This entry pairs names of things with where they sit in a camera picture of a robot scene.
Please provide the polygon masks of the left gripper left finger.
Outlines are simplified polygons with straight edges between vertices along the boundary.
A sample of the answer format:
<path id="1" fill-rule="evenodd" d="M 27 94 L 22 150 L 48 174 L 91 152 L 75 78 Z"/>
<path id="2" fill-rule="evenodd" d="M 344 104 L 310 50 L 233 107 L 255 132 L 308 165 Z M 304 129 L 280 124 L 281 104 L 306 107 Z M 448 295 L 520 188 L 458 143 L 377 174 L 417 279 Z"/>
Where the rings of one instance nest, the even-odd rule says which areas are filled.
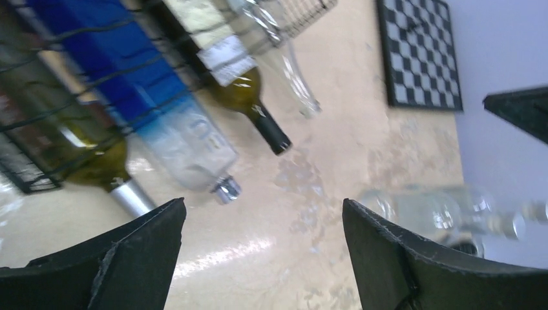
<path id="1" fill-rule="evenodd" d="M 1 309 L 163 309 L 186 216 L 176 198 L 25 267 L 1 268 Z"/>

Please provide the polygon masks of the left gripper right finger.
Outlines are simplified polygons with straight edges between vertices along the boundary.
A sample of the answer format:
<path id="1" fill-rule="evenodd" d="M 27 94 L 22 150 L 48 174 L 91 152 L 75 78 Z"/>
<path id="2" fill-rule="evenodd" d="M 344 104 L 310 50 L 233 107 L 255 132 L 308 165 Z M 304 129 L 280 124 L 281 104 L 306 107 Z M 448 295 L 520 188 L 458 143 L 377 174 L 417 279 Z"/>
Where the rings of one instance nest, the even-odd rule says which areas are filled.
<path id="1" fill-rule="evenodd" d="M 545 269 L 453 250 L 348 198 L 342 222 L 364 309 L 547 308 Z"/>

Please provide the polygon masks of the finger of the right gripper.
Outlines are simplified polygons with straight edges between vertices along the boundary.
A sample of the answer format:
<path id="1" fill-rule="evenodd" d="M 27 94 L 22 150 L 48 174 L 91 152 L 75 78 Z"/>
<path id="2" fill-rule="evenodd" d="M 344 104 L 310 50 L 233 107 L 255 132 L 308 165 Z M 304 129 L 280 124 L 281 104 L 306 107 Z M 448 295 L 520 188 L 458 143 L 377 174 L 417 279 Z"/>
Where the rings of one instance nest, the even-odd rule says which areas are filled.
<path id="1" fill-rule="evenodd" d="M 547 85 L 489 94 L 484 109 L 547 144 Z"/>

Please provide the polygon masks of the clear bottle white cap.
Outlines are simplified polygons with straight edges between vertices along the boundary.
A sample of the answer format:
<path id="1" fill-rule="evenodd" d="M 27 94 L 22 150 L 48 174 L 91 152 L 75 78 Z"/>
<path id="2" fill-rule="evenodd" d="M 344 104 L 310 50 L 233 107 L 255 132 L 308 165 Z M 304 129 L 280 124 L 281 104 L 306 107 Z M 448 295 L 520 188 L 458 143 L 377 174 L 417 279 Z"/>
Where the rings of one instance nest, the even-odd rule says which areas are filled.
<path id="1" fill-rule="evenodd" d="M 499 211 L 481 188 L 467 184 L 410 184 L 368 189 L 358 202 L 384 219 L 453 249 L 475 248 L 484 257 L 481 236 L 522 240 L 528 221 L 547 223 L 547 201 L 525 202 L 518 211 Z"/>

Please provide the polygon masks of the green wine bottle gold label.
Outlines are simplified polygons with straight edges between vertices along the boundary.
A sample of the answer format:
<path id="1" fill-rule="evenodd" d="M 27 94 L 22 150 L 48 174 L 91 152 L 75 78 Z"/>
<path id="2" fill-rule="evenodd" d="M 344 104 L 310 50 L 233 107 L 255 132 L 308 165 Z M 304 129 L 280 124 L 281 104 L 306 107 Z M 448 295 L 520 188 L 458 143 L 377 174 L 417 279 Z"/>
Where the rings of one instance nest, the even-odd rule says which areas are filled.
<path id="1" fill-rule="evenodd" d="M 1 124 L 44 173 L 109 193 L 139 217 L 154 202 L 129 174 L 128 144 L 106 115 L 81 103 L 43 59 L 39 41 L 1 6 Z"/>

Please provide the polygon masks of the blue square glass bottle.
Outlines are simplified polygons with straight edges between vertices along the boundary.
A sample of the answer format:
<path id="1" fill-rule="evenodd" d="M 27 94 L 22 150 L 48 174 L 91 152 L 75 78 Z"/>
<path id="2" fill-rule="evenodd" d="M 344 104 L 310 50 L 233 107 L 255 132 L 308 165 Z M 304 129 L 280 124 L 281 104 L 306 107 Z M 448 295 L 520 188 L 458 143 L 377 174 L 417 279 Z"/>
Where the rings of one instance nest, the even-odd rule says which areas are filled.
<path id="1" fill-rule="evenodd" d="M 237 152 L 121 1 L 25 4 L 183 187 L 238 198 Z"/>

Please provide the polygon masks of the dark brown wine bottle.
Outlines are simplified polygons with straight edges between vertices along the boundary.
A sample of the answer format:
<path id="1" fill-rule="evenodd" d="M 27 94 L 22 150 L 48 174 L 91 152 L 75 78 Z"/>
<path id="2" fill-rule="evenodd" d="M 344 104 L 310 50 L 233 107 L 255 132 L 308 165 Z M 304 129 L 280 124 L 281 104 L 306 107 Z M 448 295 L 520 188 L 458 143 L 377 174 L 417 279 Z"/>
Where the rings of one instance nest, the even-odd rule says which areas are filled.
<path id="1" fill-rule="evenodd" d="M 176 17 L 174 1 L 142 1 L 142 5 L 221 107 L 245 115 L 274 154 L 290 149 L 291 140 L 261 101 L 260 70 L 236 35 L 202 48 Z"/>

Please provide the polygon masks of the clear glass bottle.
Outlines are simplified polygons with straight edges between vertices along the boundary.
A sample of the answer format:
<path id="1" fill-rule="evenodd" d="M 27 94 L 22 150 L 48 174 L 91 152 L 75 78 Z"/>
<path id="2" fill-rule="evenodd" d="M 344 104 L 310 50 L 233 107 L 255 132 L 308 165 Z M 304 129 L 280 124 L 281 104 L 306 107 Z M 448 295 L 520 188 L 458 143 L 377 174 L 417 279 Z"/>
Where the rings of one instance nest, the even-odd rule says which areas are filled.
<path id="1" fill-rule="evenodd" d="M 282 3 L 228 1 L 225 16 L 260 68 L 291 96 L 290 105 L 306 119 L 320 114 L 320 103 L 300 71 Z"/>

